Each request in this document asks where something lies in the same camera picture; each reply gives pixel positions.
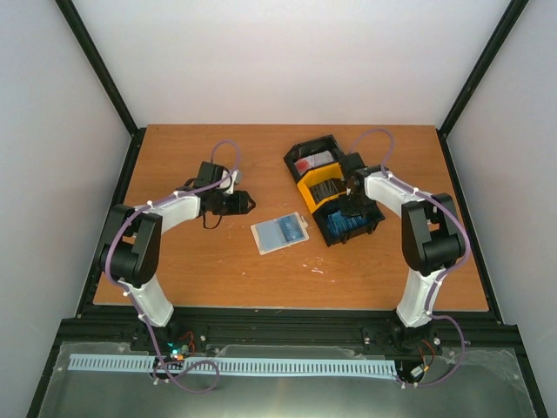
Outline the beige card holder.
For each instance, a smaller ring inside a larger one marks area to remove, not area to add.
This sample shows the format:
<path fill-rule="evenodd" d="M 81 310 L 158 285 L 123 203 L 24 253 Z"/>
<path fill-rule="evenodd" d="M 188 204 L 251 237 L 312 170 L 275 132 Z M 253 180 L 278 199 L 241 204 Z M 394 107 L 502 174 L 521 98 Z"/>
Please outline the beige card holder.
<path fill-rule="evenodd" d="M 260 255 L 273 253 L 275 251 L 282 250 L 284 248 L 306 242 L 307 240 L 310 239 L 309 233 L 307 232 L 308 223 L 298 212 L 293 212 L 293 213 L 298 215 L 300 224 L 305 233 L 305 238 L 300 242 L 296 242 L 292 244 L 285 243 L 283 233 L 279 228 L 278 219 L 286 215 L 275 219 L 270 219 L 264 222 L 259 222 L 251 226 L 252 236 L 254 238 L 256 247 L 258 249 L 258 253 Z"/>

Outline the blue VIP card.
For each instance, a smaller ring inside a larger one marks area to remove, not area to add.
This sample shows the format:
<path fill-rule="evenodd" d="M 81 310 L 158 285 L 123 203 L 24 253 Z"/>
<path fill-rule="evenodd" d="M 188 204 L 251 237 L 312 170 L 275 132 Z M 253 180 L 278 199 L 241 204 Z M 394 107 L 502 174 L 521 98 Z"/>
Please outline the blue VIP card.
<path fill-rule="evenodd" d="M 298 215 L 295 213 L 279 218 L 278 226 L 283 233 L 286 244 L 300 242 L 305 238 Z"/>

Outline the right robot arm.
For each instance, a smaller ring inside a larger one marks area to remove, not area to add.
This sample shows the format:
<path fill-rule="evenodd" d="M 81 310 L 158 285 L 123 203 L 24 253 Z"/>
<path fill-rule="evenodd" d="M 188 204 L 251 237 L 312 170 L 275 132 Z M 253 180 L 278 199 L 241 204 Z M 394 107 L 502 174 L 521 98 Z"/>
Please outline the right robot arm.
<path fill-rule="evenodd" d="M 408 265 L 406 287 L 390 326 L 390 343 L 403 351 L 428 334 L 445 277 L 470 256 L 470 239 L 453 198 L 431 194 L 397 178 L 383 165 L 366 166 L 355 153 L 339 162 L 348 208 L 380 203 L 401 221 L 401 249 Z"/>

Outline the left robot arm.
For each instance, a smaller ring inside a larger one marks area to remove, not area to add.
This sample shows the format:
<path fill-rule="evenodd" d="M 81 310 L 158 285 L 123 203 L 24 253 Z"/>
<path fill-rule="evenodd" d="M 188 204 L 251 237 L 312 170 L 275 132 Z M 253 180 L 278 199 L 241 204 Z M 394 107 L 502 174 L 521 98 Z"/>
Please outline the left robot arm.
<path fill-rule="evenodd" d="M 138 318 L 152 326 L 151 341 L 162 350 L 172 350 L 181 340 L 180 327 L 170 321 L 174 307 L 157 278 L 162 236 L 186 221 L 204 219 L 208 212 L 219 218 L 249 213 L 256 203 L 248 192 L 237 188 L 240 179 L 238 168 L 229 170 L 204 161 L 197 177 L 172 194 L 109 210 L 94 262 L 109 281 L 123 289 Z"/>

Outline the black bin with blue cards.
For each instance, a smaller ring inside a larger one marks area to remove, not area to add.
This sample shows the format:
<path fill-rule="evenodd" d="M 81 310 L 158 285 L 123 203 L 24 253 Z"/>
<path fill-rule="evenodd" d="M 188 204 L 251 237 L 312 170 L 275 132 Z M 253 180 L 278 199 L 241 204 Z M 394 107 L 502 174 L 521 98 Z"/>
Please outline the black bin with blue cards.
<path fill-rule="evenodd" d="M 376 203 L 353 206 L 344 195 L 325 202 L 312 217 L 327 246 L 371 234 L 386 219 Z"/>

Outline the blue cards stack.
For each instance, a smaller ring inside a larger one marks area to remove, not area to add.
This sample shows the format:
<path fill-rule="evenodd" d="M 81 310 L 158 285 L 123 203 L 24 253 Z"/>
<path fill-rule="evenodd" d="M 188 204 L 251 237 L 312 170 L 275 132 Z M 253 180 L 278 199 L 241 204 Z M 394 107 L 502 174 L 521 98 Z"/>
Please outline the blue cards stack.
<path fill-rule="evenodd" d="M 368 220 L 366 218 L 362 216 L 345 216 L 341 211 L 330 213 L 326 219 L 328 231 L 333 236 L 349 233 L 367 224 Z"/>

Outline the dark grey cards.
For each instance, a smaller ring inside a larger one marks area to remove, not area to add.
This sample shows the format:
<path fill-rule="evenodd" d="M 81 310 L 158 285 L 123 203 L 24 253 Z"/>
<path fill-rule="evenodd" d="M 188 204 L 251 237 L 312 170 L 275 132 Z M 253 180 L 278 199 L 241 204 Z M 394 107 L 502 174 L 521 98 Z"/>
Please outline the dark grey cards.
<path fill-rule="evenodd" d="M 309 188 L 313 200 L 316 204 L 322 200 L 336 196 L 346 191 L 346 187 L 341 179 L 327 179 Z"/>

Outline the red white cards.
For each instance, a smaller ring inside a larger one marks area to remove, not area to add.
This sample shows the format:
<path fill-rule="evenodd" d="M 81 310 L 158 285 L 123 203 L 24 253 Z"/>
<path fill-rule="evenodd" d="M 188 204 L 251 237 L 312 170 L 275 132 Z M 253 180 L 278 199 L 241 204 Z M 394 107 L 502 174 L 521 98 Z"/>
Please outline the red white cards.
<path fill-rule="evenodd" d="M 333 161 L 333 155 L 329 151 L 324 151 L 300 158 L 295 162 L 295 167 L 299 174 L 302 175 L 314 167 L 329 164 Z"/>

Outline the yellow bin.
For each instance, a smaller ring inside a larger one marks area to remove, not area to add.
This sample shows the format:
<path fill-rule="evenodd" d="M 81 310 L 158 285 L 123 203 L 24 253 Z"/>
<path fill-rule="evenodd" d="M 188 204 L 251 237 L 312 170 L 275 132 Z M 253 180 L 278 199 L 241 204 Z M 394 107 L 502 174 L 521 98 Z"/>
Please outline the yellow bin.
<path fill-rule="evenodd" d="M 325 203 L 346 193 L 346 184 L 339 163 L 310 169 L 298 181 L 297 188 L 311 214 Z"/>

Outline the small electronics board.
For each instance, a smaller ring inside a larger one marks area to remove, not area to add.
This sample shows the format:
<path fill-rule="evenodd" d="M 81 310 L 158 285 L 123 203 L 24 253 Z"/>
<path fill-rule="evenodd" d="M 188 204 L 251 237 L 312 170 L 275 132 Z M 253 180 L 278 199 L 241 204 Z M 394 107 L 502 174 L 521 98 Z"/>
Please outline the small electronics board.
<path fill-rule="evenodd" d="M 193 340 L 179 341 L 167 344 L 169 348 L 169 361 L 184 361 L 186 358 L 192 357 L 196 352 L 195 342 Z"/>

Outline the black aluminium rail base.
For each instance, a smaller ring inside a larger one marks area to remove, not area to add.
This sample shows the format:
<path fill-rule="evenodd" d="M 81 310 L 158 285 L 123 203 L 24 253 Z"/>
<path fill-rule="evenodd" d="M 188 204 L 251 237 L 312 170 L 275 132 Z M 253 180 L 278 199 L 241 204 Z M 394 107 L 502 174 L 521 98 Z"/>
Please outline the black aluminium rail base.
<path fill-rule="evenodd" d="M 360 354 L 413 356 L 412 344 L 427 340 L 436 349 L 511 347 L 522 349 L 517 327 L 492 313 L 445 313 L 425 330 L 405 332 L 393 311 L 296 310 L 282 308 L 187 308 L 151 338 L 130 307 L 93 307 L 62 320 L 55 342 L 124 342 L 135 351 L 163 354 L 193 342 L 198 354 L 228 345 L 350 348 Z"/>

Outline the left black frame post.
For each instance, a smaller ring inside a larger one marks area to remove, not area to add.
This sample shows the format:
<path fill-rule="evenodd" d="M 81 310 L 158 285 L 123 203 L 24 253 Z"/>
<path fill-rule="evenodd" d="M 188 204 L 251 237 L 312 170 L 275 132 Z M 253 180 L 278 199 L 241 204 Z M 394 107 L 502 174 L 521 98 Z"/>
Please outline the left black frame post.
<path fill-rule="evenodd" d="M 58 9 L 68 24 L 74 38 L 77 40 L 81 50 L 87 58 L 91 68 L 95 72 L 98 81 L 103 86 L 111 104 L 119 116 L 125 130 L 133 137 L 138 126 L 131 115 L 123 96 L 114 82 L 108 67 L 106 66 L 90 32 L 87 30 L 76 5 L 71 0 L 56 0 Z"/>

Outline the black frame post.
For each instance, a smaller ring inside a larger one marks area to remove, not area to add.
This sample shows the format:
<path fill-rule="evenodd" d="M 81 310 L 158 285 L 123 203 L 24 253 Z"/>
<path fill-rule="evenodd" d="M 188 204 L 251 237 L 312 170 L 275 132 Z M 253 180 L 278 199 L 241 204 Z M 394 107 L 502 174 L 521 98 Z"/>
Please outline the black frame post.
<path fill-rule="evenodd" d="M 106 66 L 90 32 L 87 30 L 76 5 L 71 0 L 56 0 L 58 9 L 68 24 L 74 38 L 77 40 L 81 50 L 87 58 L 91 68 L 95 72 L 98 81 L 103 86 L 111 104 L 119 116 L 125 130 L 133 137 L 138 126 L 131 115 L 123 96 L 114 82 L 108 67 Z"/>
<path fill-rule="evenodd" d="M 447 140 L 454 126 L 456 126 L 460 116 L 466 109 L 473 94 L 487 74 L 491 64 L 497 57 L 500 49 L 506 42 L 528 3 L 528 0 L 512 0 L 508 3 L 499 22 L 496 24 L 490 38 L 487 40 L 485 47 L 470 71 L 466 82 L 460 89 L 459 94 L 454 100 L 440 128 L 437 129 L 437 133 L 441 140 Z"/>

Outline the right black frame post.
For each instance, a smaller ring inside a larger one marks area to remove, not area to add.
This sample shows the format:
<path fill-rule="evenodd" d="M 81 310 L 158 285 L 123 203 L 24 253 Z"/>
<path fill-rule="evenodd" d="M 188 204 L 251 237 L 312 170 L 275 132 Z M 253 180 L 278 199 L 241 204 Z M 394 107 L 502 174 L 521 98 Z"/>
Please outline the right black frame post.
<path fill-rule="evenodd" d="M 485 47 L 470 71 L 466 82 L 460 89 L 459 94 L 454 100 L 440 128 L 437 129 L 437 133 L 441 140 L 447 140 L 454 126 L 456 126 L 460 116 L 466 109 L 473 94 L 487 74 L 491 64 L 497 57 L 500 49 L 506 42 L 528 3 L 528 0 L 512 0 L 508 3 L 499 22 L 496 24 L 490 38 L 487 40 Z"/>

